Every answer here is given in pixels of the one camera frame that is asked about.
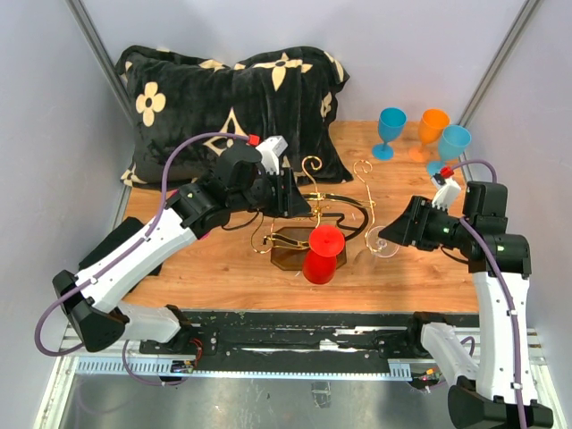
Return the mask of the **clear glass wine glass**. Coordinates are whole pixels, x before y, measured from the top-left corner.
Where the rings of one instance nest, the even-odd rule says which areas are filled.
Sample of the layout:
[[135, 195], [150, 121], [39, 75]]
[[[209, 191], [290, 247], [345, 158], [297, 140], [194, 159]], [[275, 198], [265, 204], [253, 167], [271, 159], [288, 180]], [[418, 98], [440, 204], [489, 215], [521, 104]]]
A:
[[397, 244], [379, 236], [379, 233], [384, 229], [384, 225], [376, 225], [366, 230], [364, 247], [355, 258], [357, 264], [386, 261], [398, 253], [399, 246]]

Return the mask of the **red plastic wine glass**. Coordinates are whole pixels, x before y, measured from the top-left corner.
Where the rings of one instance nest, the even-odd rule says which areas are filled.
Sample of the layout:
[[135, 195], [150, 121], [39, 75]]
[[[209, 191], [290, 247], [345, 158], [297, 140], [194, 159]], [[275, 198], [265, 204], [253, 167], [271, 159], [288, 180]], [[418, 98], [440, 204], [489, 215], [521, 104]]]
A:
[[302, 273], [313, 284], [326, 284], [332, 280], [337, 267], [337, 257], [345, 248], [345, 237], [335, 226], [322, 224], [314, 228], [308, 238], [307, 252]]

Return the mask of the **gold wire wine glass rack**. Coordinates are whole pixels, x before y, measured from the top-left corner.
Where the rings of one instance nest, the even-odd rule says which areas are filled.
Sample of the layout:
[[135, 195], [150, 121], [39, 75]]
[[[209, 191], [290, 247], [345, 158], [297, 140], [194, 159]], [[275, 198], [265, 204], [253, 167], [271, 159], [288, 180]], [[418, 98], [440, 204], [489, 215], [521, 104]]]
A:
[[[323, 228], [324, 226], [329, 226], [329, 224], [325, 223], [326, 220], [334, 220], [335, 225], [333, 226], [340, 231], [349, 231], [349, 235], [343, 236], [344, 246], [349, 240], [355, 239], [361, 233], [364, 233], [364, 239], [367, 241], [368, 234], [371, 230], [370, 224], [374, 223], [375, 202], [371, 198], [371, 192], [367, 183], [357, 171], [357, 166], [360, 164], [363, 174], [370, 173], [373, 170], [373, 166], [369, 161], [359, 160], [353, 164], [354, 175], [366, 186], [368, 195], [367, 201], [359, 201], [342, 195], [320, 192], [314, 176], [307, 169], [307, 164], [310, 164], [313, 172], [317, 172], [322, 169], [323, 162], [318, 156], [306, 156], [301, 162], [301, 168], [304, 175], [310, 179], [315, 188], [314, 192], [303, 194], [302, 197], [306, 201], [314, 201], [315, 204], [311, 206], [311, 210], [308, 214], [301, 215], [298, 219], [309, 219], [311, 221], [315, 221], [315, 226], [286, 227], [279, 231], [274, 231], [273, 227], [275, 220], [273, 220], [269, 233], [262, 238], [262, 244], [266, 246], [266, 248], [260, 249], [254, 244], [254, 238], [264, 222], [265, 216], [262, 215], [259, 225], [255, 228], [250, 237], [250, 245], [252, 249], [261, 255], [270, 253], [271, 262], [283, 271], [292, 271], [294, 269], [298, 270], [301, 268], [303, 265], [301, 258], [304, 257], [305, 260], [305, 257], [310, 250], [318, 254], [318, 251], [312, 247], [312, 243], [314, 241], [317, 242], [317, 240], [312, 239], [311, 235], [314, 230]], [[324, 201], [341, 203], [356, 208], [362, 214], [362, 223], [358, 227], [344, 224], [343, 221], [345, 220], [345, 214], [342, 212], [326, 212], [326, 209], [329, 209], [329, 207], [323, 206]]]

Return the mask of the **light blue plastic wine glass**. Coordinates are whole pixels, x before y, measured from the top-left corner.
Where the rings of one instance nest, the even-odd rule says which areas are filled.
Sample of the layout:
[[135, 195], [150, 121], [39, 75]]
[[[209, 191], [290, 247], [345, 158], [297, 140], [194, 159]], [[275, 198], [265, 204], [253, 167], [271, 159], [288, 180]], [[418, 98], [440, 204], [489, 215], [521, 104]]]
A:
[[439, 139], [437, 152], [438, 161], [432, 161], [426, 166], [430, 176], [438, 173], [446, 163], [452, 159], [457, 159], [470, 145], [472, 135], [469, 130], [459, 125], [447, 126]]

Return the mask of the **orange plastic wine glass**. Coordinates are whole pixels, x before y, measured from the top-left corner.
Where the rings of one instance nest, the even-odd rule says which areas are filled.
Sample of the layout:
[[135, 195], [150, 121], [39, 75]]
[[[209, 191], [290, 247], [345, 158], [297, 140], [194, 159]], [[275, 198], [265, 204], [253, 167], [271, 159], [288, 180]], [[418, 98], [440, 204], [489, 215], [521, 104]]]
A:
[[409, 149], [409, 157], [415, 162], [424, 163], [429, 156], [427, 147], [437, 141], [443, 130], [449, 125], [450, 117], [443, 110], [438, 108], [425, 110], [417, 129], [420, 144]]

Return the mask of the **black cloth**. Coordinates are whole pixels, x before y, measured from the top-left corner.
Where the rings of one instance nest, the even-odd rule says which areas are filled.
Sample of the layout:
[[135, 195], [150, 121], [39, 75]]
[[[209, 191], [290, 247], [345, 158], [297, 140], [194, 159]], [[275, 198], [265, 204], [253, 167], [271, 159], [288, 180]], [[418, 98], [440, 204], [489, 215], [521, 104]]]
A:
[[138, 218], [132, 216], [127, 217], [79, 262], [79, 270], [82, 271], [89, 268], [107, 257], [143, 227], [144, 223]]

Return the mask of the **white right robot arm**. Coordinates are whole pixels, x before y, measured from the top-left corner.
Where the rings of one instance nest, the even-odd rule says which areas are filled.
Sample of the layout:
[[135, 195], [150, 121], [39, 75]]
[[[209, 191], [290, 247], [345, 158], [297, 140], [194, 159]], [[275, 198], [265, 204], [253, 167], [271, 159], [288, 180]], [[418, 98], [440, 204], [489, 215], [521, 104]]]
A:
[[508, 189], [498, 182], [470, 181], [462, 215], [449, 214], [439, 188], [433, 199], [412, 197], [381, 239], [423, 251], [457, 249], [478, 299], [480, 355], [473, 359], [442, 315], [415, 313], [405, 335], [407, 351], [430, 355], [448, 390], [450, 421], [457, 428], [551, 428], [554, 415], [539, 403], [531, 374], [526, 300], [532, 274], [527, 239], [507, 231]]

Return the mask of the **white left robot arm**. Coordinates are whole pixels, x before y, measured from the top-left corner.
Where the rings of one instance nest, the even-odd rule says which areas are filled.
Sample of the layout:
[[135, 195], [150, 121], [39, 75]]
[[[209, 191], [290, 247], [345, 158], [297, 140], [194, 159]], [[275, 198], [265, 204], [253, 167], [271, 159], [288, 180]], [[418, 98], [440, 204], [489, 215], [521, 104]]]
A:
[[226, 225], [238, 212], [267, 217], [305, 215], [293, 171], [282, 164], [287, 147], [271, 137], [253, 147], [236, 143], [198, 180], [181, 186], [156, 216], [93, 265], [53, 279], [62, 308], [89, 352], [117, 341], [156, 341], [179, 354], [191, 343], [189, 322], [175, 306], [140, 307], [124, 297], [167, 258]]

